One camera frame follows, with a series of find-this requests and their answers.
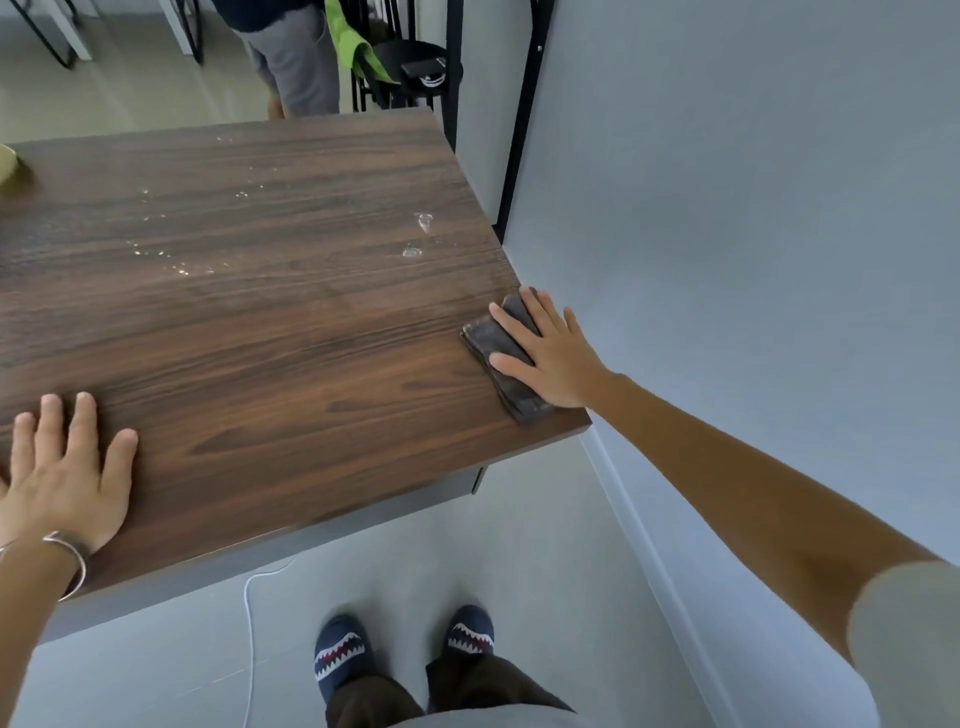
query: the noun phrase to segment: green towel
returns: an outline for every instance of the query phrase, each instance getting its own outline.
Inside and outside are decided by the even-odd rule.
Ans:
[[[333,38],[333,46],[337,49],[337,62],[344,68],[349,68],[360,78],[364,78],[363,71],[356,61],[357,49],[363,54],[363,59],[370,64],[373,69],[373,75],[378,81],[387,84],[395,84],[387,73],[383,64],[373,53],[373,47],[364,40],[359,33],[353,30],[347,17],[344,15],[344,9],[340,6],[340,0],[324,0],[324,9],[326,10],[326,26],[330,29],[330,36]]]

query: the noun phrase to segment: pants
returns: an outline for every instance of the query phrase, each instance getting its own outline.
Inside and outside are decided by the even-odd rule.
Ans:
[[[527,677],[512,663],[494,655],[445,654],[426,668],[433,712],[498,705],[570,707]],[[386,728],[420,717],[423,709],[396,680],[364,675],[345,683],[326,706],[328,728]]]
[[[326,17],[316,5],[288,11],[262,31],[234,32],[288,116],[339,113],[337,52]]]

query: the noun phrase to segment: sleeve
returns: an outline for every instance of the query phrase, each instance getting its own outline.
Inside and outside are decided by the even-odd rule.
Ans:
[[[960,569],[895,567],[870,582],[847,629],[882,728],[960,726]]]

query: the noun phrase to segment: right hand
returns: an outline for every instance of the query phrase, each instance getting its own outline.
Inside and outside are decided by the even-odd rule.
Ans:
[[[77,395],[66,438],[56,395],[40,400],[39,424],[31,412],[17,415],[10,487],[0,480],[0,546],[65,531],[99,550],[127,517],[136,444],[136,432],[118,432],[101,471],[97,403],[86,392]]]
[[[490,304],[490,313],[530,354],[536,366],[504,353],[491,354],[490,365],[500,374],[519,379],[558,407],[591,406],[593,393],[612,374],[587,343],[577,317],[567,307],[562,318],[546,291],[534,295],[528,286],[523,286],[520,297],[540,336],[496,303]]]

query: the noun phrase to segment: wooden tabletop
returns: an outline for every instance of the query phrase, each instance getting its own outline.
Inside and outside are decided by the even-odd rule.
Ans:
[[[140,432],[96,589],[577,431],[458,338],[517,285],[431,114],[59,139],[0,196],[0,447],[40,395]]]

